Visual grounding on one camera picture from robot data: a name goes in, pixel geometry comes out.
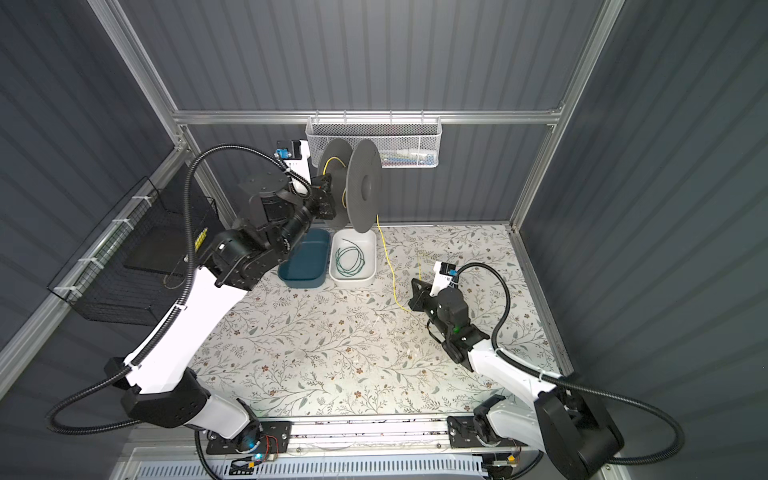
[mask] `zip tie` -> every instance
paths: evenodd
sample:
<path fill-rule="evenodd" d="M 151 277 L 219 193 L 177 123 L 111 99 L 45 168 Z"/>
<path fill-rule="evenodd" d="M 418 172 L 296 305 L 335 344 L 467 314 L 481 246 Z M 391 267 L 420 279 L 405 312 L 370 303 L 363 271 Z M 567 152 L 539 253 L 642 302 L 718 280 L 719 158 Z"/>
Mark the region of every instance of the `zip tie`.
<path fill-rule="evenodd" d="M 146 200 L 149 206 L 150 207 L 152 206 L 152 200 L 150 200 L 150 198 L 147 195 L 139 196 L 139 197 L 131 197 L 131 199 L 134 199 L 134 198 L 141 198 L 142 200 Z"/>
<path fill-rule="evenodd" d="M 96 266 L 99 268 L 99 270 L 104 269 L 104 265 L 102 265 L 101 262 L 98 261 L 98 258 L 96 257 L 81 258 L 81 259 L 78 259 L 78 262 L 93 262 L 93 263 L 96 263 Z"/>
<path fill-rule="evenodd" d="M 134 226 L 131 224 L 130 218 L 116 218 L 112 220 L 112 223 L 125 223 L 126 225 L 128 225 L 128 228 L 130 228 L 131 230 L 134 229 Z"/>

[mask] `cable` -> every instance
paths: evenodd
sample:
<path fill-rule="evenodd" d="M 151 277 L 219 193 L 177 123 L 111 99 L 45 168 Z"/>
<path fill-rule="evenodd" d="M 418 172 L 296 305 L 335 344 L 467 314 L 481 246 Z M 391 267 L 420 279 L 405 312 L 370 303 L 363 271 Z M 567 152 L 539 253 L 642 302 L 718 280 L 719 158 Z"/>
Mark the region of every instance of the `cable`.
<path fill-rule="evenodd" d="M 392 272 L 392 295 L 395 297 L 395 303 L 397 303 L 397 306 L 399 306 L 402 311 L 410 313 L 408 310 L 403 308 L 402 305 L 400 305 L 400 302 L 397 301 L 397 286 L 395 285 L 395 269 L 392 268 L 392 262 L 389 261 L 389 254 L 386 251 L 386 240 L 384 240 L 384 232 L 382 232 L 382 226 L 379 225 L 379 216 L 376 215 L 376 226 L 379 228 L 379 233 L 382 236 L 382 245 L 384 246 L 384 257 L 386 257 L 387 265 L 389 265 L 389 271 Z"/>
<path fill-rule="evenodd" d="M 223 480 L 219 475 L 216 475 L 216 472 L 214 472 L 210 465 L 208 465 L 208 462 L 203 455 L 203 446 L 200 444 L 200 430 L 194 431 L 194 450 L 197 452 L 197 458 L 200 460 L 200 464 L 203 466 L 203 470 L 205 470 L 208 476 L 213 480 Z"/>
<path fill-rule="evenodd" d="M 266 437 L 267 448 L 269 448 L 270 446 L 270 439 L 275 441 L 275 460 L 277 460 L 277 457 L 279 456 L 279 453 L 280 453 L 280 443 L 277 442 L 277 437 L 273 437 L 272 435 L 265 435 L 265 437 Z"/>
<path fill-rule="evenodd" d="M 542 458 L 544 458 L 544 453 L 541 450 L 539 450 L 538 455 L 536 455 L 536 458 L 533 459 L 533 462 L 527 464 L 522 470 L 520 470 L 519 472 L 513 473 L 511 477 L 505 478 L 504 480 L 515 480 L 517 478 L 522 477 L 526 473 L 533 470 L 534 467 L 538 465 L 538 463 L 541 461 Z"/>
<path fill-rule="evenodd" d="M 157 329 L 157 332 L 155 332 L 152 338 L 149 339 L 146 345 L 144 345 L 144 348 L 142 348 L 141 351 L 130 361 L 130 365 L 126 365 L 113 376 L 102 380 L 99 383 L 95 383 L 94 385 L 89 386 L 86 389 L 83 389 L 66 399 L 63 399 L 54 405 L 53 408 L 51 408 L 51 410 L 45 414 L 45 426 L 48 430 L 51 430 L 54 433 L 60 433 L 62 435 L 91 435 L 95 433 L 110 432 L 112 430 L 123 429 L 125 427 L 130 427 L 141 423 L 139 420 L 124 420 L 122 422 L 109 423 L 107 425 L 73 427 L 59 423 L 56 420 L 56 415 L 58 415 L 59 412 L 72 405 L 73 403 L 78 402 L 87 396 L 93 395 L 99 390 L 105 389 L 108 386 L 113 385 L 118 380 L 123 379 L 128 373 L 131 372 L 133 367 L 139 366 L 141 362 L 147 358 L 147 355 L 149 355 L 152 349 L 154 349 L 154 347 L 163 339 L 167 331 L 173 326 L 176 318 L 181 312 L 179 307 L 186 304 L 187 300 L 189 299 L 190 292 L 192 291 L 192 283 L 194 282 L 195 271 L 197 269 L 197 251 L 195 248 L 196 238 L 193 232 L 192 206 L 190 202 L 190 192 L 192 190 L 194 173 L 200 164 L 206 159 L 206 157 L 218 151 L 224 150 L 242 150 L 268 160 L 276 167 L 281 169 L 286 175 L 299 181 L 299 183 L 301 183 L 306 188 L 306 194 L 299 194 L 297 191 L 295 191 L 295 189 L 293 189 L 293 183 L 290 183 L 290 188 L 296 195 L 300 197 L 308 197 L 310 195 L 311 185 L 308 181 L 306 181 L 304 177 L 290 170 L 286 163 L 281 159 L 265 154 L 256 148 L 238 144 L 221 144 L 215 147 L 211 147 L 197 155 L 197 157 L 195 157 L 194 161 L 187 169 L 187 177 L 184 181 L 184 196 L 182 197 L 182 207 L 184 212 L 184 238 L 187 244 L 187 275 L 184 278 L 184 288 L 181 290 L 181 295 L 179 295 L 178 300 L 176 300 L 174 308 L 168 314 L 168 317 L 161 324 L 160 328 Z"/>
<path fill-rule="evenodd" d="M 111 432 L 112 430 L 124 429 L 125 427 L 138 425 L 141 423 L 141 420 L 123 420 L 122 422 L 109 423 L 107 425 L 98 425 L 92 427 L 71 427 L 69 425 L 62 425 L 56 420 L 56 415 L 61 410 L 67 408 L 68 406 L 81 399 L 84 399 L 89 395 L 93 395 L 99 390 L 107 388 L 108 386 L 117 382 L 119 379 L 125 377 L 130 371 L 131 367 L 125 366 L 120 372 L 115 373 L 108 379 L 102 380 L 99 383 L 89 386 L 88 388 L 61 400 L 59 403 L 54 405 L 48 413 L 45 414 L 45 426 L 48 428 L 48 430 L 51 430 L 54 433 L 60 433 L 62 435 L 90 435 L 93 433 Z"/>
<path fill-rule="evenodd" d="M 334 260 L 336 261 L 336 271 L 338 271 L 342 276 L 355 276 L 358 273 L 362 271 L 362 268 L 366 265 L 366 258 L 362 254 L 362 249 L 357 246 L 357 243 L 354 243 L 350 240 L 344 239 L 346 242 L 350 242 L 352 244 L 351 247 L 346 248 L 339 248 L 336 250 L 336 254 L 334 255 Z M 357 257 L 355 257 L 355 263 L 349 267 L 346 268 L 341 264 L 341 259 L 344 257 L 345 254 L 349 252 L 355 252 L 357 253 Z"/>
<path fill-rule="evenodd" d="M 341 163 L 341 165 L 344 165 L 344 162 L 341 160 L 341 158 L 331 157 L 328 160 L 326 160 L 326 166 L 323 167 L 323 175 L 326 174 L 326 170 L 328 169 L 328 164 L 331 163 L 331 160 L 338 160 Z"/>
<path fill-rule="evenodd" d="M 590 395 L 600 396 L 605 399 L 615 400 L 617 402 L 622 402 L 629 406 L 633 406 L 635 408 L 648 412 L 651 415 L 655 415 L 659 419 L 666 422 L 674 431 L 674 439 L 672 443 L 670 443 L 668 447 L 660 450 L 659 452 L 651 453 L 649 455 L 642 455 L 638 457 L 613 457 L 610 460 L 608 460 L 607 463 L 611 463 L 614 465 L 648 465 L 650 463 L 657 463 L 657 462 L 666 460 L 668 458 L 671 458 L 683 448 L 683 445 L 685 445 L 685 432 L 683 431 L 683 427 L 680 426 L 680 423 L 678 423 L 677 420 L 675 420 L 671 415 L 669 415 L 665 411 L 657 407 L 654 407 L 653 405 L 650 405 L 648 403 L 641 402 L 640 400 L 637 400 L 637 399 L 633 399 L 631 397 L 608 392 L 607 390 L 603 390 L 603 389 L 596 389 L 590 386 L 583 386 L 578 383 L 573 383 L 564 379 L 546 375 L 542 372 L 539 372 L 536 369 L 533 369 L 529 366 L 526 366 L 523 363 L 516 361 L 515 359 L 509 356 L 506 356 L 502 351 L 500 351 L 498 348 L 498 332 L 499 330 L 502 329 L 502 326 L 504 325 L 504 322 L 507 319 L 507 315 L 509 314 L 510 303 L 511 303 L 511 299 L 509 296 L 509 288 L 507 288 L 507 284 L 502 279 L 502 276 L 496 270 L 494 270 L 492 267 L 484 263 L 477 263 L 477 262 L 467 263 L 466 265 L 458 269 L 456 271 L 454 281 L 458 283 L 458 276 L 464 270 L 473 266 L 485 268 L 489 272 L 493 273 L 493 275 L 500 282 L 502 282 L 502 287 L 504 288 L 504 294 L 506 297 L 506 307 L 504 308 L 504 313 L 502 314 L 502 317 L 499 319 L 498 323 L 496 323 L 496 327 L 494 327 L 493 333 L 491 334 L 491 345 L 493 346 L 493 350 L 496 351 L 497 355 L 501 357 L 501 359 L 503 359 L 506 363 L 514 366 L 516 369 L 520 369 L 529 375 L 538 377 L 539 379 L 545 382 L 549 382 L 553 385 L 562 387 L 564 389 L 576 390 L 579 392 L 588 393 Z"/>

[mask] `floral tablecloth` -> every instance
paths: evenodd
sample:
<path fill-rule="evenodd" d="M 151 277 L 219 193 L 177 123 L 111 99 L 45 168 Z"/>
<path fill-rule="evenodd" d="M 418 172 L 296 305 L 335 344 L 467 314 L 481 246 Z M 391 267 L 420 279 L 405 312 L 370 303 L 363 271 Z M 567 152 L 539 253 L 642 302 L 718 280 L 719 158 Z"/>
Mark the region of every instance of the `floral tablecloth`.
<path fill-rule="evenodd" d="M 557 370 L 504 226 L 382 229 L 406 309 L 419 264 L 432 282 L 436 260 L 488 263 L 512 293 L 499 342 Z M 221 320 L 190 367 L 259 416 L 464 412 L 496 393 L 499 385 L 454 364 L 429 337 L 425 314 L 397 305 L 380 237 L 377 250 L 376 281 L 365 290 L 341 290 L 330 278 L 320 288 L 295 290 L 270 271 Z M 470 318 L 490 334 L 504 309 L 502 288 L 480 269 L 464 272 L 460 288 Z"/>

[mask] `yellow wire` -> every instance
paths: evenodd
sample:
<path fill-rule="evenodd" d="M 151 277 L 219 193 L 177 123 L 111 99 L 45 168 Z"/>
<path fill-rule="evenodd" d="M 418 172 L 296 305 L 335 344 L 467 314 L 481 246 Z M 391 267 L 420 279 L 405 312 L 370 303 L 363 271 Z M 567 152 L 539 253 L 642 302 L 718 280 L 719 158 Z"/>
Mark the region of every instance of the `yellow wire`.
<path fill-rule="evenodd" d="M 331 158 L 329 158 L 329 159 L 326 161 L 326 166 L 325 166 L 325 167 L 323 167 L 323 175 L 325 175 L 325 174 L 326 174 L 326 170 L 328 169 L 328 164 L 329 164 L 329 163 L 331 163 L 331 160 L 333 160 L 334 158 L 335 158 L 335 159 L 337 159 L 338 161 L 340 161 L 340 162 L 341 162 L 341 165 L 344 165 L 344 162 L 342 162 L 342 161 L 341 161 L 341 158 L 338 158 L 338 157 L 331 157 Z"/>
<path fill-rule="evenodd" d="M 397 286 L 395 285 L 395 269 L 392 268 L 392 262 L 389 261 L 389 253 L 386 251 L 386 240 L 384 240 L 384 232 L 382 232 L 382 227 L 379 225 L 379 216 L 376 215 L 376 226 L 379 228 L 379 233 L 382 236 L 382 245 L 384 246 L 384 256 L 386 257 L 387 265 L 389 265 L 389 271 L 392 272 L 392 295 L 395 297 L 395 303 L 397 303 L 397 306 L 399 306 L 403 312 L 410 313 L 408 310 L 403 308 L 402 305 L 400 305 L 400 302 L 397 301 Z"/>

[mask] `green wire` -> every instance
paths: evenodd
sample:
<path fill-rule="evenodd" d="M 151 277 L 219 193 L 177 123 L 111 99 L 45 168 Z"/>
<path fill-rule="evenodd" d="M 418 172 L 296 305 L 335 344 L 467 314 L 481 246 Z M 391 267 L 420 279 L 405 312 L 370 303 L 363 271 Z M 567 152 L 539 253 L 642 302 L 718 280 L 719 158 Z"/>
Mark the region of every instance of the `green wire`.
<path fill-rule="evenodd" d="M 338 271 L 342 276 L 347 276 L 347 277 L 355 276 L 358 273 L 360 273 L 362 271 L 362 268 L 366 265 L 366 259 L 362 254 L 362 250 L 360 249 L 360 247 L 357 246 L 356 243 L 350 240 L 347 240 L 346 238 L 344 239 L 344 241 L 350 242 L 353 246 L 346 247 L 346 248 L 339 248 L 336 251 L 336 258 L 335 258 L 336 271 Z M 356 252 L 357 257 L 355 258 L 355 263 L 350 268 L 346 268 L 342 266 L 341 259 L 346 253 L 349 253 L 349 252 Z"/>

